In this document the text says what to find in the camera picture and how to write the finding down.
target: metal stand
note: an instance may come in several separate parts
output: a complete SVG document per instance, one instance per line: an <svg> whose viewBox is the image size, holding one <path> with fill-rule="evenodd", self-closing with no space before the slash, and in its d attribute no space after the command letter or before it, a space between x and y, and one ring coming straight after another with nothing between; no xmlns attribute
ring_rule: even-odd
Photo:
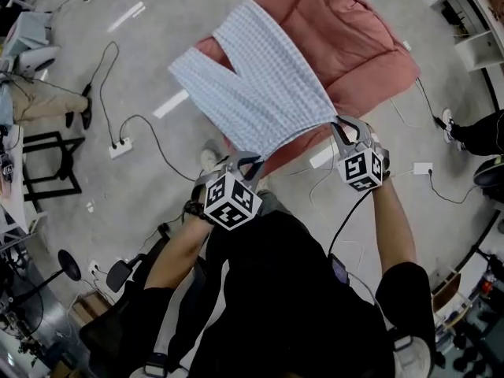
<svg viewBox="0 0 504 378"><path fill-rule="evenodd" d="M26 144L28 143L38 142L40 140L47 140L47 139L55 139L56 141L26 146ZM23 139L23 143L25 145L23 147L23 153L31 153L33 151L41 151L50 148L59 148L61 150L61 167L53 176L45 176L43 178L34 178L31 180L28 176L28 170L26 169L26 167L23 167L23 177L24 177L23 184L26 185L26 188L28 189L28 193L24 195L24 200L26 202L34 202L36 208L38 207L37 203L38 200L42 200L45 198L57 198L60 196L77 195L79 193L82 193L82 189L80 188L79 182L77 182L77 178L73 174L72 155L75 152L75 150L77 150L77 147L79 147L84 142L84 140L85 140L84 137L79 137L77 139L63 140L61 138L60 132L43 133L41 135L31 135ZM58 189L56 191L42 191L42 192L35 192L33 190L33 184L35 183L49 182L51 180L56 180L58 178L60 180L65 180L67 177L70 179L70 182L72 183L72 189Z"/></svg>

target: khaki pants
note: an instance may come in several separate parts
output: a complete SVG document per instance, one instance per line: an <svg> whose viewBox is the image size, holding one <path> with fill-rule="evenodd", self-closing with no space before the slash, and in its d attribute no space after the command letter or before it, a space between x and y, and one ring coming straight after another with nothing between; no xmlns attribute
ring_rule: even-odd
<svg viewBox="0 0 504 378"><path fill-rule="evenodd" d="M40 117L62 117L68 112L83 112L87 98L78 94L44 94L36 81L30 83L17 77L9 83L13 99L14 121L34 120Z"/></svg>

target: white sneaker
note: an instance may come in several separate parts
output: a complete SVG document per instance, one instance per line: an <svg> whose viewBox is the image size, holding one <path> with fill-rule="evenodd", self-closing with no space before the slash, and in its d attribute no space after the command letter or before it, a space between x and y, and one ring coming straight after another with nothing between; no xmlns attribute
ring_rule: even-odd
<svg viewBox="0 0 504 378"><path fill-rule="evenodd" d="M258 187L256 187L255 191L256 193L259 193L260 191L268 191L268 181L269 181L269 175L265 176L258 182Z"/></svg>
<svg viewBox="0 0 504 378"><path fill-rule="evenodd" d="M209 173L213 171L217 171L221 167L217 165L217 162L219 162L219 155L215 152L212 151L211 149L205 148L202 151L200 161L202 163L202 168L203 168L203 173L208 175Z"/></svg>
<svg viewBox="0 0 504 378"><path fill-rule="evenodd" d="M453 118L451 117L451 111L449 108L445 108L445 110L443 111L443 123L447 126L444 130L443 130L443 134L444 134L444 141L447 142L447 143L451 143L454 141L454 138L451 137L451 125L454 123L454 120Z"/></svg>
<svg viewBox="0 0 504 378"><path fill-rule="evenodd" d="M467 149L465 148L465 144L463 142L459 142L457 141L457 150L458 151L467 151Z"/></svg>

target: power strip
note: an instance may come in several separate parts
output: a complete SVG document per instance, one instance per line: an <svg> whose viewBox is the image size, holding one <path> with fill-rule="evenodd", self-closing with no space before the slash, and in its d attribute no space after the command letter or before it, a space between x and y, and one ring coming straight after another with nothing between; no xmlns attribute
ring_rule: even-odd
<svg viewBox="0 0 504 378"><path fill-rule="evenodd" d="M129 137L127 137L126 139L123 139L122 143L120 141L117 142L116 148L113 148L113 146L109 147L110 158L117 158L130 150L133 150L133 144Z"/></svg>

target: black wristband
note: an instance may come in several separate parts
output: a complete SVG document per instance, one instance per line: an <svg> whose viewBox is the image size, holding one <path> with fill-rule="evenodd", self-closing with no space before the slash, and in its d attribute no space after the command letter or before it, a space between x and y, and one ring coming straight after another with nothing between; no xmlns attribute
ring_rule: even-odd
<svg viewBox="0 0 504 378"><path fill-rule="evenodd" d="M206 221L207 223L214 225L215 221L213 221L210 217L208 217L205 212L204 212L205 207L203 206L202 203L196 202L194 200L187 200L186 204L183 205L183 210L182 210L182 222L183 222L183 215L185 213L192 214L193 216L199 217L202 220Z"/></svg>

